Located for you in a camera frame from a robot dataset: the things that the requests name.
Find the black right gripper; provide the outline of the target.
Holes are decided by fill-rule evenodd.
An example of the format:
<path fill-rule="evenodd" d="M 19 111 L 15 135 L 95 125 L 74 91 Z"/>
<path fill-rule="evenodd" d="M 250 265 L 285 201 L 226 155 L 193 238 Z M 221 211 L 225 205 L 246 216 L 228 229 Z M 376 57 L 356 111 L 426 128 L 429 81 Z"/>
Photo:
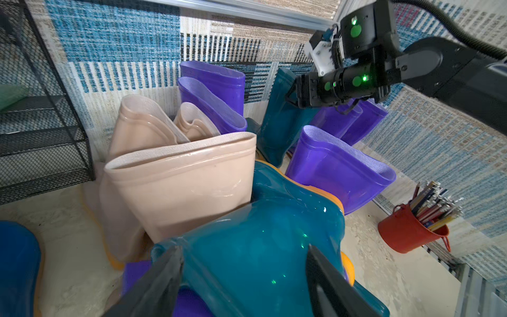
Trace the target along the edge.
<path fill-rule="evenodd" d="M 333 83 L 326 90 L 326 82 L 317 73 L 306 73 L 296 78 L 295 87 L 297 93 L 296 106 L 305 108 L 323 108 L 335 106 L 337 96 L 335 95 Z"/>

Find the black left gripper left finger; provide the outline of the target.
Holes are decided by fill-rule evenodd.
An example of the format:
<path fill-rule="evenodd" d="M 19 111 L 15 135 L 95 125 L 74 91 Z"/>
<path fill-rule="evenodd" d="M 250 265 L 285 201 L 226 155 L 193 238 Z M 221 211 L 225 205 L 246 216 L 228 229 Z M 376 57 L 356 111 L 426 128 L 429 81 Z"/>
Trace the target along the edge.
<path fill-rule="evenodd" d="M 172 316 L 183 268 L 182 248 L 169 248 L 104 316 Z"/>

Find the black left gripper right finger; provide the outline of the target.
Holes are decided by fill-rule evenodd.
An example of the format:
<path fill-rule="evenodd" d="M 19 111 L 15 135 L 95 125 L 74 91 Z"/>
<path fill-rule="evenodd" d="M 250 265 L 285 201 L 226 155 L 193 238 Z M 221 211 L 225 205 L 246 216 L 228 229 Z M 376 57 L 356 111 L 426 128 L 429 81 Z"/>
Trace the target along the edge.
<path fill-rule="evenodd" d="M 314 316 L 379 316 L 331 262 L 310 245 L 306 281 Z"/>

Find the teal boot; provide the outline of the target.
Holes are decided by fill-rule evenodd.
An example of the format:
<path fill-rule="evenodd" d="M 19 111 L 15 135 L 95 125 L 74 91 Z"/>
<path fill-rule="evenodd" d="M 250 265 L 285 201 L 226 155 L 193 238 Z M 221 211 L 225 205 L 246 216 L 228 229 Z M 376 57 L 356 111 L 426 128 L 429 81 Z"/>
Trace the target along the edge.
<path fill-rule="evenodd" d="M 343 207 L 336 197 L 257 161 L 251 202 L 156 244 L 151 258 L 157 261 L 169 248 L 181 247 L 182 284 L 215 316 L 314 316 L 306 281 L 312 245 L 379 316 L 389 316 L 387 306 L 356 281 L 340 249 L 344 235 Z"/>
<path fill-rule="evenodd" d="M 300 109 L 293 85 L 297 75 L 287 68 L 278 70 L 262 124 L 247 118 L 248 132 L 257 135 L 257 149 L 265 160 L 280 167 L 285 153 L 296 144 L 303 126 L 319 112 L 317 108 Z"/>

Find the blue boot from pile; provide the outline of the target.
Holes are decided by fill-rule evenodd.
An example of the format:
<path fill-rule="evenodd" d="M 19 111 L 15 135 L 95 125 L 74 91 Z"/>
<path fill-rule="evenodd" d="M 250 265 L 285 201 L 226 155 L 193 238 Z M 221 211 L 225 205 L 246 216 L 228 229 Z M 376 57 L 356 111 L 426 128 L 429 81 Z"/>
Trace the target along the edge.
<path fill-rule="evenodd" d="M 1 316 L 34 316 L 42 252 L 26 227 L 1 222 Z"/>

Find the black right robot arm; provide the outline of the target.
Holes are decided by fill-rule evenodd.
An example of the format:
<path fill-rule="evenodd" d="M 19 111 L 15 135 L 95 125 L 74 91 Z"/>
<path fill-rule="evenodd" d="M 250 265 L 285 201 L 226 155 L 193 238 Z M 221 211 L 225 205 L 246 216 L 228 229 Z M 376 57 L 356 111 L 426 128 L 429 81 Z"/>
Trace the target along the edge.
<path fill-rule="evenodd" d="M 452 35 L 423 38 L 400 49 L 392 1 L 376 1 L 314 33 L 305 50 L 315 70 L 298 76 L 286 101 L 299 109 L 382 102 L 403 83 L 506 132 L 506 51 L 476 39 L 428 1 L 430 13 Z"/>

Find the purple boot lying in pile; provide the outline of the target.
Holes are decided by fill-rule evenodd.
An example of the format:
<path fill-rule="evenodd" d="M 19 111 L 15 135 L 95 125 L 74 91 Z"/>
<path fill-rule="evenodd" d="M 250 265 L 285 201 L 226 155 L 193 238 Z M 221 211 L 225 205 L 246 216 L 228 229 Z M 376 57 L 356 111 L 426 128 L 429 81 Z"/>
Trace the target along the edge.
<path fill-rule="evenodd" d="M 121 296 L 123 297 L 150 268 L 150 260 L 127 263 L 122 276 Z M 204 300 L 187 287 L 179 289 L 172 315 L 175 317 L 214 317 Z"/>

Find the teal boot standing back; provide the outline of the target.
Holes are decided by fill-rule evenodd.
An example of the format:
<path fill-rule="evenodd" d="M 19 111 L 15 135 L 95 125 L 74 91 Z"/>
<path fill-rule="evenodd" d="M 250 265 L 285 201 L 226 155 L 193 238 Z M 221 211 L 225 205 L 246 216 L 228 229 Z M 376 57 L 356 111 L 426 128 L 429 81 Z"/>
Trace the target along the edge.
<path fill-rule="evenodd" d="M 293 85 L 297 75 L 287 68 L 278 70 L 262 124 L 247 118 L 248 132 L 257 135 L 257 149 L 265 160 L 280 167 L 285 153 L 296 144 L 303 126 L 319 112 L 317 108 L 300 109 Z"/>

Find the red pencil bucket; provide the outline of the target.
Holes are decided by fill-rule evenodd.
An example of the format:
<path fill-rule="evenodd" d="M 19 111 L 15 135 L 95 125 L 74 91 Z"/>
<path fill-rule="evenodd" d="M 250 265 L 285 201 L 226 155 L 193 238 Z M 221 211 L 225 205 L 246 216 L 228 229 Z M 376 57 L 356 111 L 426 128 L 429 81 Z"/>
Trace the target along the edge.
<path fill-rule="evenodd" d="M 438 239 L 442 239 L 447 251 L 451 252 L 448 226 L 445 225 L 435 231 L 428 230 L 406 204 L 396 206 L 390 216 L 379 222 L 378 232 L 391 249 L 401 254 Z"/>

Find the beige boot standing front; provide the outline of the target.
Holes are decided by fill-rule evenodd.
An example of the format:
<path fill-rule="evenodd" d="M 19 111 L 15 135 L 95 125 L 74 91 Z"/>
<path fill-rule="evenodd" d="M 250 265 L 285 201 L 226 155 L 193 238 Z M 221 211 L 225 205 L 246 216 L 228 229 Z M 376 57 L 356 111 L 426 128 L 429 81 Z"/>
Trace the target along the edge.
<path fill-rule="evenodd" d="M 178 143 L 162 133 L 113 137 L 100 170 L 98 218 L 112 267 L 249 202 L 256 136 L 228 133 Z"/>

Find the beige boot back right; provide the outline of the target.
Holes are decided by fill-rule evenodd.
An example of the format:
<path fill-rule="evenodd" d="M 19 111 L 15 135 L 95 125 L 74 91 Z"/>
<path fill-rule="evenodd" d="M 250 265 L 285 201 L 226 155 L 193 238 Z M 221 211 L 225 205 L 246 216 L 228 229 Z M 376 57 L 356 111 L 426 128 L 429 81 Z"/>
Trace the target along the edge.
<path fill-rule="evenodd" d="M 212 120 L 190 102 L 181 104 L 174 124 L 189 141 L 199 141 L 220 135 L 220 131 Z"/>

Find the beige boot back left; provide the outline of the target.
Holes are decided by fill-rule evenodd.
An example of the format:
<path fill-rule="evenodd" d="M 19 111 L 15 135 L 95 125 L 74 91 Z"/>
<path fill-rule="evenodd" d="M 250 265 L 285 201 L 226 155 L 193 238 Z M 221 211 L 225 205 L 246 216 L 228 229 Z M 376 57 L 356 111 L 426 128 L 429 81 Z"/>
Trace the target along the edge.
<path fill-rule="evenodd" d="M 124 96 L 106 162 L 135 151 L 189 141 L 154 100 L 141 95 Z"/>

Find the green pad on shelf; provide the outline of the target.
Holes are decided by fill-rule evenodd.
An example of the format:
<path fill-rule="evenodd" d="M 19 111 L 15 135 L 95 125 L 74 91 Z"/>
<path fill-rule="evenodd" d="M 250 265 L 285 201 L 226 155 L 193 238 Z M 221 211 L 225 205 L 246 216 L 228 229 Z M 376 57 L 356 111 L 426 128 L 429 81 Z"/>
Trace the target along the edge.
<path fill-rule="evenodd" d="M 29 90 L 23 86 L 1 85 L 0 86 L 0 110 L 9 108 L 14 103 L 28 96 Z"/>

